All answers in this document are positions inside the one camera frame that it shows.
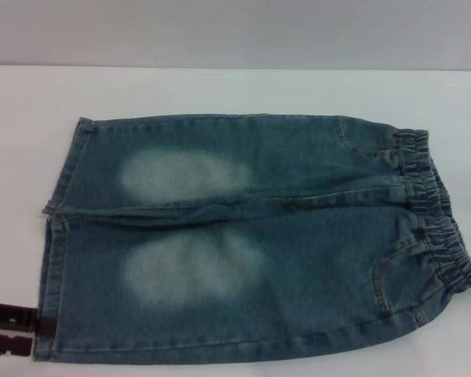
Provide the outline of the blue denim shorts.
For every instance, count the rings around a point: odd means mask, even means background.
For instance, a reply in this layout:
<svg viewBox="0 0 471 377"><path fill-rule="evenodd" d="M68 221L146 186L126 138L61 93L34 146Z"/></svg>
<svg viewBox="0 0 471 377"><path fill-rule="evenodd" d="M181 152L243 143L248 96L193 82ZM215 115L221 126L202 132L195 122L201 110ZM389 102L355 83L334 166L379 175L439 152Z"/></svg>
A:
<svg viewBox="0 0 471 377"><path fill-rule="evenodd" d="M83 118L43 211L36 361L341 353L471 288L428 133L348 116Z"/></svg>

